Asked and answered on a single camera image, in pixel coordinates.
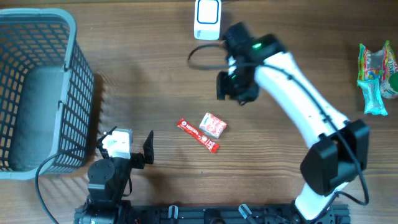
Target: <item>tabletop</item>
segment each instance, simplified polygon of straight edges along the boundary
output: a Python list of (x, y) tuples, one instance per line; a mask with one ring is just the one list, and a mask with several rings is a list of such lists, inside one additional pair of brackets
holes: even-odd
[[(216, 99), (218, 71), (187, 67), (200, 44), (193, 36), (193, 2), (47, 4), (69, 11), (78, 24), (77, 41), (95, 74), (89, 142), (113, 126), (134, 131), (134, 152), (154, 130), (154, 165), (133, 170), (134, 205), (263, 205), (290, 203), (304, 185), (300, 163), (307, 147), (297, 128), (266, 92), (253, 103)], [(352, 223), (398, 220), (398, 100), (384, 100), (388, 116), (363, 114), (356, 86), (359, 43), (373, 51), (390, 40), (398, 50), (398, 3), (376, 1), (225, 1), (221, 30), (244, 21), (255, 36), (273, 33), (292, 52), (303, 74), (350, 120), (371, 127), (368, 169), (371, 202), (347, 198)], [(204, 50), (203, 63), (224, 63), (224, 52)], [(198, 126), (205, 113), (228, 124), (216, 154), (176, 126), (185, 118)], [(45, 203), (60, 223), (73, 221), (74, 208), (88, 194), (86, 166), (70, 175), (43, 176)], [(1, 181), (1, 223), (49, 223), (34, 181)], [(356, 179), (345, 191), (363, 197)]]

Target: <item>colorful snack bag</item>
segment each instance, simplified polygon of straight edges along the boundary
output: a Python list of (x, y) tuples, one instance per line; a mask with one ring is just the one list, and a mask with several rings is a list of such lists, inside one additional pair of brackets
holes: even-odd
[(382, 63), (384, 60), (384, 49), (372, 53), (365, 45), (359, 45), (358, 57), (358, 81), (374, 80), (384, 73)]
[(205, 145), (212, 153), (215, 153), (218, 150), (218, 148), (220, 147), (217, 143), (210, 140), (203, 133), (201, 133), (199, 130), (197, 130), (197, 128), (192, 126), (190, 123), (188, 123), (183, 118), (181, 118), (177, 122), (177, 127), (181, 128), (186, 133), (190, 134), (192, 137), (194, 137), (196, 140), (198, 140), (198, 142)]
[(387, 40), (383, 47), (384, 50), (384, 60), (382, 68), (384, 74), (380, 76), (380, 83), (388, 79), (392, 74), (398, 72), (398, 65), (396, 62), (396, 56), (391, 49), (390, 42)]
[(366, 81), (358, 80), (357, 84), (362, 88), (363, 96), (365, 98), (364, 113), (387, 115), (388, 113), (381, 99), (379, 79)]
[(226, 123), (211, 113), (206, 113), (205, 117), (201, 121), (199, 128), (214, 138), (219, 138), (220, 134), (224, 131)]

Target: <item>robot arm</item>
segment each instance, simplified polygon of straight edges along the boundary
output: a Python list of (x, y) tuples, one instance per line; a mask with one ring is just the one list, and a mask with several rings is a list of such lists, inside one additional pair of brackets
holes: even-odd
[(303, 220), (316, 219), (330, 206), (336, 192), (358, 175), (347, 150), (353, 151), (365, 170), (369, 128), (360, 120), (351, 123), (334, 109), (273, 35), (253, 39), (238, 23), (226, 31), (223, 40), (229, 69), (218, 75), (218, 99), (229, 95), (243, 105), (254, 101), (262, 88), (283, 108), (310, 149), (300, 166), (306, 184), (294, 201), (295, 209)]

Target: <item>light blue wrapper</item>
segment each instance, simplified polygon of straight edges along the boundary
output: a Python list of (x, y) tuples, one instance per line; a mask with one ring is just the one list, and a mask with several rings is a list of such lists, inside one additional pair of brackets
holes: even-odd
[(388, 115), (381, 99), (379, 79), (357, 81), (357, 83), (362, 88), (363, 97), (365, 98), (364, 113)]

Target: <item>plastic basket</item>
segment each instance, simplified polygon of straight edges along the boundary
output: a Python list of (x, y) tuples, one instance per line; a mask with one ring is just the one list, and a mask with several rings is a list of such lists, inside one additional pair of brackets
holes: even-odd
[(61, 9), (0, 10), (0, 179), (31, 179), (85, 163), (94, 76)]

